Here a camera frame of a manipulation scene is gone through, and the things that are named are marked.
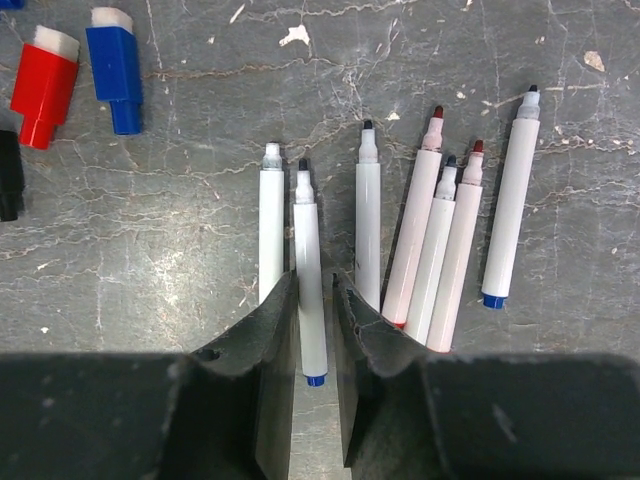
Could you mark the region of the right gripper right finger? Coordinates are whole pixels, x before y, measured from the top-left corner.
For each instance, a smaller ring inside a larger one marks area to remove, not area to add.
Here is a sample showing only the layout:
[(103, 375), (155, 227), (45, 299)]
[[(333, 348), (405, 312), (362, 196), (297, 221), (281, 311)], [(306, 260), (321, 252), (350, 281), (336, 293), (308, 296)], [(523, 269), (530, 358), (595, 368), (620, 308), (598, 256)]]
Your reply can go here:
[(332, 282), (343, 461), (356, 479), (635, 479), (639, 366), (436, 354)]

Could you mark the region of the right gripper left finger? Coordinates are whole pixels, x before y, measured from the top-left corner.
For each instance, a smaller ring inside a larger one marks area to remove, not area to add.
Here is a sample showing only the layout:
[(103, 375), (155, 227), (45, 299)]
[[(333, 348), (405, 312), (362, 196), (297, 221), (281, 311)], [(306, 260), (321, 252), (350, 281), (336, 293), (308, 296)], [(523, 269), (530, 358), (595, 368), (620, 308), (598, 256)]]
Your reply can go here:
[(297, 278), (192, 353), (5, 354), (5, 479), (284, 479)]

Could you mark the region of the green cap marker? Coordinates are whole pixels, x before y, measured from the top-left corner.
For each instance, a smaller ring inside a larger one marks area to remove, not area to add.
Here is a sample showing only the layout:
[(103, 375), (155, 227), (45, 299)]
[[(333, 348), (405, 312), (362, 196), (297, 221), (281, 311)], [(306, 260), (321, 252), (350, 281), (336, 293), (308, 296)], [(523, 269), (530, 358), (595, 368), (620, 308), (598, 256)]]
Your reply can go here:
[(269, 142), (259, 176), (259, 303), (284, 272), (284, 170), (280, 145)]

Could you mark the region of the red cap marker with eraser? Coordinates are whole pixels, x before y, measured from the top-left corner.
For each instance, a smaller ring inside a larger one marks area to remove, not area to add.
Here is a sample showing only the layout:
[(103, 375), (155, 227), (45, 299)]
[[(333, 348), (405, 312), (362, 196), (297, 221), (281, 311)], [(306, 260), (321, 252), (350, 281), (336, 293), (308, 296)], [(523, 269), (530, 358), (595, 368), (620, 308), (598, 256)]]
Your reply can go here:
[(451, 350), (483, 192), (481, 185), (483, 160), (483, 141), (476, 140), (457, 188), (451, 228), (427, 337), (427, 348), (435, 352), (447, 353)]

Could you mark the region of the blue cap marker with eraser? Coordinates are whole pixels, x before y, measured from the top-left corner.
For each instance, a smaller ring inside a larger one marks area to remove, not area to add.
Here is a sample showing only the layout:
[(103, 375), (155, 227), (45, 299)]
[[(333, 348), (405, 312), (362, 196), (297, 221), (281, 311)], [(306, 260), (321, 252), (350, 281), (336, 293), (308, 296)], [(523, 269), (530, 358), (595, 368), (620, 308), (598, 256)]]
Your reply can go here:
[(363, 299), (380, 310), (381, 165), (376, 131), (365, 120), (356, 164), (355, 284)]

